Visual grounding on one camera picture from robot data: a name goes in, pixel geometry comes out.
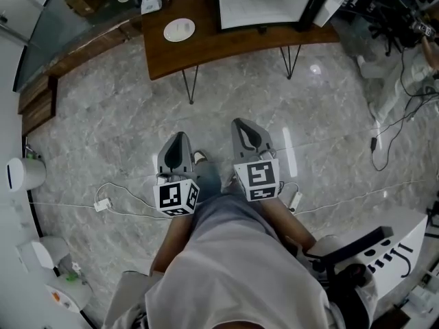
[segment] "foot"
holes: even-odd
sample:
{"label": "foot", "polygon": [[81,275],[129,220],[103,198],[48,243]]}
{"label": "foot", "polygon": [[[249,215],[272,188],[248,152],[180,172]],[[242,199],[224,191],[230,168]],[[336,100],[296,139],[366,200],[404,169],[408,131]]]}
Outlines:
{"label": "foot", "polygon": [[193,153],[193,161],[195,165],[198,165],[200,162],[207,161],[207,156],[203,151],[197,150]]}

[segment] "desk leg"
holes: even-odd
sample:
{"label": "desk leg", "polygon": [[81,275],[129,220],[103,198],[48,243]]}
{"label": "desk leg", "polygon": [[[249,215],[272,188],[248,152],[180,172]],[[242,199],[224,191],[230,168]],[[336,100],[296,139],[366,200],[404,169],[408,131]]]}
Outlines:
{"label": "desk leg", "polygon": [[184,69],[182,70],[182,73],[183,73],[183,79],[185,80],[187,97],[189,98],[189,103],[192,105],[193,104],[193,92],[195,91],[195,84],[197,83],[198,66],[197,66],[197,69],[195,70],[195,79],[193,80],[192,94],[189,92],[189,86],[187,85],[186,73],[185,73]]}
{"label": "desk leg", "polygon": [[289,52],[289,45],[288,45],[288,64],[287,64],[287,60],[285,59],[285,54],[283,53],[282,47],[281,49],[281,53],[282,53],[282,57],[283,57],[283,61],[285,63],[285,67],[287,68],[287,79],[291,79],[293,72],[294,72],[294,67],[296,67],[296,62],[297,62],[297,57],[299,56],[299,52],[300,52],[300,48],[302,47],[302,45],[299,45],[299,48],[297,49],[297,54],[296,54],[296,58],[294,59],[294,64],[293,64],[293,68],[291,68],[291,53]]}

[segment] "power adapter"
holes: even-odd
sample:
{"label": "power adapter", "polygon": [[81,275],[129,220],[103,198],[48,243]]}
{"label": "power adapter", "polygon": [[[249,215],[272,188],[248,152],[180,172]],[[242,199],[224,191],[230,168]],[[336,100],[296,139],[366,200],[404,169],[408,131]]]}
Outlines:
{"label": "power adapter", "polygon": [[377,138],[372,138],[372,140],[370,141],[370,150],[371,152],[375,151],[375,149],[377,148]]}
{"label": "power adapter", "polygon": [[296,191],[296,193],[294,194],[291,202],[289,203],[288,209],[291,212],[296,212],[297,210],[297,206],[299,205],[300,199],[302,198],[303,194],[299,191]]}
{"label": "power adapter", "polygon": [[99,202],[95,202],[95,210],[96,212],[101,212],[103,210],[108,210],[112,207],[110,199],[103,199]]}

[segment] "white t-shirt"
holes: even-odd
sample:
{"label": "white t-shirt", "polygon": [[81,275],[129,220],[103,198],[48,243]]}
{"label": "white t-shirt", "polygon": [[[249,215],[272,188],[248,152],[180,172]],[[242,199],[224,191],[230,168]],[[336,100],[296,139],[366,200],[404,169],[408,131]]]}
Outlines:
{"label": "white t-shirt", "polygon": [[211,329],[248,321],[266,329],[333,325],[318,281],[250,222],[222,223],[191,238],[145,295],[150,329]]}

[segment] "marble floor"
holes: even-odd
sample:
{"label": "marble floor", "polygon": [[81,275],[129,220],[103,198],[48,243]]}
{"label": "marble floor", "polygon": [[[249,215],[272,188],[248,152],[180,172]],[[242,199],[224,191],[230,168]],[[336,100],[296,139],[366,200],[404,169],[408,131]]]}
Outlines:
{"label": "marble floor", "polygon": [[[341,34],[343,41],[348,29],[341,28]],[[361,45],[368,58],[374,57],[367,40]],[[350,55],[358,51],[348,45],[346,52],[344,46],[303,46],[290,81],[278,49],[202,65],[192,106],[181,74],[149,80],[141,38],[116,47],[60,79],[56,118],[29,138],[47,166],[47,181],[32,191],[34,200],[92,206],[96,190],[114,182],[153,203],[152,157],[177,131],[189,135],[193,149],[210,153],[225,179],[233,159],[230,123],[242,117],[271,134],[281,178],[299,183],[303,192],[298,218],[317,237],[351,230],[393,206],[424,212],[438,188],[437,106],[425,106],[406,123],[387,169],[376,172],[370,163],[370,139],[379,126],[367,101],[379,94],[380,83],[361,78]],[[187,75],[191,81],[194,70]],[[405,101],[391,112],[389,123],[400,117]],[[397,129],[381,136],[374,154],[377,165],[384,163]],[[296,155],[295,178],[287,168],[286,131]],[[285,201],[293,189],[285,187]],[[109,186],[102,189],[105,195],[117,210],[157,215],[124,191]],[[333,206],[312,211],[328,205]],[[121,273],[149,271],[169,223],[69,206],[38,205],[36,210],[43,232],[65,238],[71,260],[79,263],[92,286],[94,296],[85,312],[97,325]],[[419,281],[422,269],[438,256],[438,246],[425,239],[416,269],[380,301],[377,315]]]}

